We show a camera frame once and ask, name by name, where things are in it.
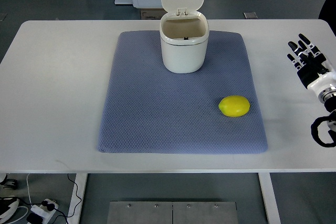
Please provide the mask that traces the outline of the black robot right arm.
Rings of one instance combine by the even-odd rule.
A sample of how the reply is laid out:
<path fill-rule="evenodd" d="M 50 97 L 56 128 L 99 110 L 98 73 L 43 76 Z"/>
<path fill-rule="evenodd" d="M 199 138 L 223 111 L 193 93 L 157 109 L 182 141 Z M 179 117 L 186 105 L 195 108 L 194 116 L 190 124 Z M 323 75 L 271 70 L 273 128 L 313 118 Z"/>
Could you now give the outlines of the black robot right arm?
<path fill-rule="evenodd" d="M 330 114 L 315 119 L 311 124 L 311 135 L 315 142 L 320 146 L 326 148 L 335 147 L 335 87 L 327 87 L 323 89 L 319 93 L 318 98 Z M 328 134 L 331 137 L 331 143 L 324 143 L 319 137 L 318 128 L 323 122 L 326 122 L 329 127 Z"/>

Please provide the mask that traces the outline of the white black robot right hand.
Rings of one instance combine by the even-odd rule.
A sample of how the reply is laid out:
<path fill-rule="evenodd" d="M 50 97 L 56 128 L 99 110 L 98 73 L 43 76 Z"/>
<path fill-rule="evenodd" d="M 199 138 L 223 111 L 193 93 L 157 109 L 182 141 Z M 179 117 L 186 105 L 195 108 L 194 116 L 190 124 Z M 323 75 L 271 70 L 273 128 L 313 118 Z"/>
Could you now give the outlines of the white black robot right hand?
<path fill-rule="evenodd" d="M 293 55 L 287 54 L 287 58 L 303 86 L 314 92 L 322 103 L 335 97 L 335 68 L 320 49 L 304 34 L 299 34 L 297 43 L 288 42 L 288 46 Z"/>

